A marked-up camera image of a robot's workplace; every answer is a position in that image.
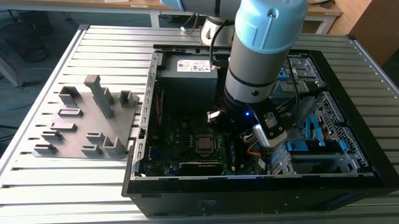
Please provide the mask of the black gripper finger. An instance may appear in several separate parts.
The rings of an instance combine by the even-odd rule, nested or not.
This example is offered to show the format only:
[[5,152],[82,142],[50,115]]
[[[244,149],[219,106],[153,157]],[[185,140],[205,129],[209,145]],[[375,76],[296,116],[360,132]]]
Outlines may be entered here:
[[207,112],[207,123],[221,124],[225,121],[225,113],[221,110]]

